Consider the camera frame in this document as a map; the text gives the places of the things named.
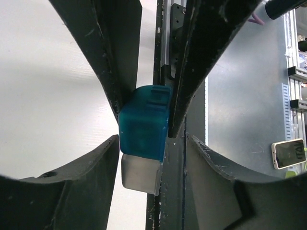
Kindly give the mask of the teal pill box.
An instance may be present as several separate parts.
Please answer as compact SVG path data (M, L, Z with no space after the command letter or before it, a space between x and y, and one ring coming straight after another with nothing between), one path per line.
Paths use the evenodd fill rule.
M134 90L118 115L124 154L163 161L171 94L169 86L147 85Z

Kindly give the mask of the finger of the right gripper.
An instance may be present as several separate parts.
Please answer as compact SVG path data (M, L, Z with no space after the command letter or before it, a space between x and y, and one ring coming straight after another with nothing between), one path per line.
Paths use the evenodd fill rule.
M197 89L259 0L188 0L175 73L168 136L176 138Z
M52 0L118 116L136 88L142 5L138 0Z

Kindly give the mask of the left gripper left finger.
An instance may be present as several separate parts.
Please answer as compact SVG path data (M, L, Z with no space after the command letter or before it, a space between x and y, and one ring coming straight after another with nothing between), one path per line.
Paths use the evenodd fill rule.
M119 159L113 135L39 177L0 178L3 230L105 230Z

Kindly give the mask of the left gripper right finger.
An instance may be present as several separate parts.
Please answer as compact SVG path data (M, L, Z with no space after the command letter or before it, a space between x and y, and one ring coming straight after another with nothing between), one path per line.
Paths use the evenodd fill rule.
M304 230L307 176L281 179L246 168L187 138L187 170L201 230Z

